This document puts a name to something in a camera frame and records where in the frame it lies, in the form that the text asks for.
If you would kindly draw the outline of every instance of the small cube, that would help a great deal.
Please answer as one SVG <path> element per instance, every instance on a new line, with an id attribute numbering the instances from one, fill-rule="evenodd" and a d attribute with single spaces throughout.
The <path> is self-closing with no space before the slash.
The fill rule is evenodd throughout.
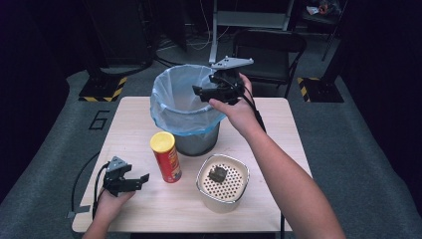
<path id="1" fill-rule="evenodd" d="M 216 166 L 214 169 L 211 169 L 209 174 L 209 178 L 215 182 L 223 182 L 227 176 L 227 170 L 223 167 Z"/>

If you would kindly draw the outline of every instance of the perforated container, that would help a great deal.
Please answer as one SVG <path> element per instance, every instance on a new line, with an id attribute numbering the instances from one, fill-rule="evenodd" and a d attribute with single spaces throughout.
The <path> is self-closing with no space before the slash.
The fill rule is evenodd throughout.
<path id="1" fill-rule="evenodd" d="M 221 182 L 209 176 L 216 167 L 227 171 Z M 214 154 L 202 165 L 196 178 L 196 186 L 205 206 L 217 213 L 227 213 L 239 205 L 248 181 L 249 169 L 243 162 L 227 155 Z"/>

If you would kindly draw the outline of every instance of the equipment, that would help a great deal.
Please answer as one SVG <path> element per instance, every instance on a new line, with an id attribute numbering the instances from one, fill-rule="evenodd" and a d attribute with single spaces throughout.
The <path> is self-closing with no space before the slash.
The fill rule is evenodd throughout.
<path id="1" fill-rule="evenodd" d="M 104 189 L 114 196 L 118 196 L 120 192 L 140 190 L 142 184 L 148 181 L 149 173 L 140 179 L 125 179 L 123 176 L 129 171 L 131 171 L 131 164 L 114 156 L 105 171 Z"/>
<path id="2" fill-rule="evenodd" d="M 210 75 L 209 79 L 211 83 L 217 85 L 217 88 L 202 89 L 201 87 L 192 86 L 193 92 L 201 98 L 202 102 L 216 99 L 234 105 L 245 93 L 245 86 L 239 77 L 237 68 L 253 63 L 254 60 L 252 59 L 229 58 L 226 56 L 225 59 L 211 65 L 211 68 L 217 71 L 214 75 Z"/>

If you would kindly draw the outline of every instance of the chair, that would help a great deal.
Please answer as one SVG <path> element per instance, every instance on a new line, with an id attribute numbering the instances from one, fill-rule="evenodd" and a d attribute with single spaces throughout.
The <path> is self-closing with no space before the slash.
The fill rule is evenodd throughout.
<path id="1" fill-rule="evenodd" d="M 288 97 L 299 58 L 307 41 L 296 33 L 272 29 L 245 29 L 235 34 L 233 57 L 254 60 L 254 64 L 241 67 L 239 72 L 251 82 L 287 85 Z M 296 54 L 291 64 L 289 54 Z"/>
<path id="2" fill-rule="evenodd" d="M 307 11 L 306 4 L 303 5 L 299 9 L 299 17 L 298 21 L 302 21 L 307 23 L 308 25 L 314 25 L 321 28 L 324 28 L 329 31 L 329 35 L 327 38 L 328 44 L 326 45 L 325 52 L 322 56 L 322 61 L 325 60 L 326 54 L 328 53 L 329 47 L 331 46 L 332 40 L 334 39 L 335 35 L 337 34 L 338 24 L 341 21 L 342 15 L 344 13 L 345 7 L 347 6 L 348 0 L 344 2 L 344 6 L 341 8 L 341 13 L 339 15 L 331 15 L 331 16 L 324 16 L 319 13 L 311 15 Z"/>

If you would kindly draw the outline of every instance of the chip can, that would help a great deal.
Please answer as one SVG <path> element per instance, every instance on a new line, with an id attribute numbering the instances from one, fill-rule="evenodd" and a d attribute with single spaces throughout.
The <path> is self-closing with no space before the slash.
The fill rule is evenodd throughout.
<path id="1" fill-rule="evenodd" d="M 182 170 L 180 169 L 174 135 L 167 131 L 158 132 L 152 136 L 149 145 L 158 162 L 162 179 L 168 183 L 178 181 L 182 176 Z"/>

